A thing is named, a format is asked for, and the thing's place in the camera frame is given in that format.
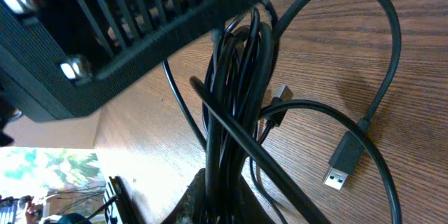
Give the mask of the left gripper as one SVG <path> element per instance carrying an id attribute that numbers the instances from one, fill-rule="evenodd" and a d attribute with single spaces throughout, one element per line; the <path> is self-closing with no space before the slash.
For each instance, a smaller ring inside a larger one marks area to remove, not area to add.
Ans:
<path id="1" fill-rule="evenodd" d="M 261 0 L 1 0 L 1 99 L 36 122 L 94 113 Z"/>

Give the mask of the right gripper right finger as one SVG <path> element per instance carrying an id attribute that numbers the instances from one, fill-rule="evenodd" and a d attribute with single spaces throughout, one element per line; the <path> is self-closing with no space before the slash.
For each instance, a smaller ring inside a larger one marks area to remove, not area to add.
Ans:
<path id="1" fill-rule="evenodd" d="M 235 223 L 274 224 L 263 209 L 246 180 L 241 176 L 235 202 Z"/>

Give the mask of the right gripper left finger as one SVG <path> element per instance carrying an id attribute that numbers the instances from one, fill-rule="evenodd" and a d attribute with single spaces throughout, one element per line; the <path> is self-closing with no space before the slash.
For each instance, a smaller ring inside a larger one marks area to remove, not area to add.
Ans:
<path id="1" fill-rule="evenodd" d="M 201 168 L 179 202 L 162 224 L 175 223 L 208 223 L 209 195 L 207 192 L 206 170 Z"/>

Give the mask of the black USB cable thick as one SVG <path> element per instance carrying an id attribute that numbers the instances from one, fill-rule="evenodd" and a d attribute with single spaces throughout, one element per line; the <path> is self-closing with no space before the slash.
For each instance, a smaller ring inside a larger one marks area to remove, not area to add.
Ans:
<path id="1" fill-rule="evenodd" d="M 277 16 L 278 22 L 276 27 L 272 30 L 272 35 L 278 42 L 288 25 L 293 21 L 294 17 L 310 1 L 311 0 L 296 0 L 281 17 Z M 346 133 L 330 159 L 330 171 L 327 176 L 328 181 L 333 186 L 341 186 L 344 183 L 345 174 L 354 170 L 359 157 L 364 151 L 367 151 L 375 161 L 384 183 L 391 210 L 391 220 L 393 223 L 400 223 L 402 214 L 392 175 L 378 148 L 371 142 L 366 134 L 367 129 L 370 126 L 370 121 L 393 80 L 398 68 L 401 51 L 401 31 L 396 10 L 391 3 L 391 0 L 377 1 L 384 9 L 391 28 L 391 61 L 385 79 L 372 100 L 366 114 L 358 122 L 354 122 L 335 108 L 317 101 L 276 98 L 269 106 L 262 105 L 260 110 L 260 120 L 265 120 L 266 122 L 269 116 L 273 116 L 274 114 L 289 109 L 311 109 L 322 112 L 343 124 L 346 127 Z M 218 102 L 216 98 L 211 96 L 208 93 L 208 90 L 204 87 L 204 80 L 192 77 L 190 83 L 196 93 L 201 97 L 203 105 L 206 104 L 209 106 L 211 112 L 217 117 L 218 121 L 225 127 L 225 129 L 231 131 L 232 137 L 237 140 L 237 143 L 255 158 L 255 164 L 251 165 L 258 165 L 309 223 L 326 223 L 327 218 L 320 209 L 269 155 L 263 148 L 263 145 L 256 146 L 252 142 L 251 135 L 248 134 L 230 114 L 217 106 Z"/>

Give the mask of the black USB cable thin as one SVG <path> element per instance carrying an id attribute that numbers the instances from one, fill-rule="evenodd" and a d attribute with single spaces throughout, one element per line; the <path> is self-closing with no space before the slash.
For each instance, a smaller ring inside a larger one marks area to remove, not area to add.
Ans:
<path id="1" fill-rule="evenodd" d="M 270 130 L 281 124 L 285 113 L 269 116 L 263 131 L 258 129 L 260 110 L 279 52 L 273 37 L 277 14 L 269 0 L 262 5 L 270 17 L 265 23 L 256 7 L 238 15 L 226 28 L 213 32 L 211 56 L 204 87 L 217 106 L 230 114 L 261 146 Z M 204 130 L 200 131 L 172 76 L 169 63 L 162 63 L 171 90 L 200 144 L 206 152 L 206 189 L 209 195 L 208 223 L 235 223 L 235 202 L 242 168 L 255 158 L 232 137 L 209 106 L 202 106 Z"/>

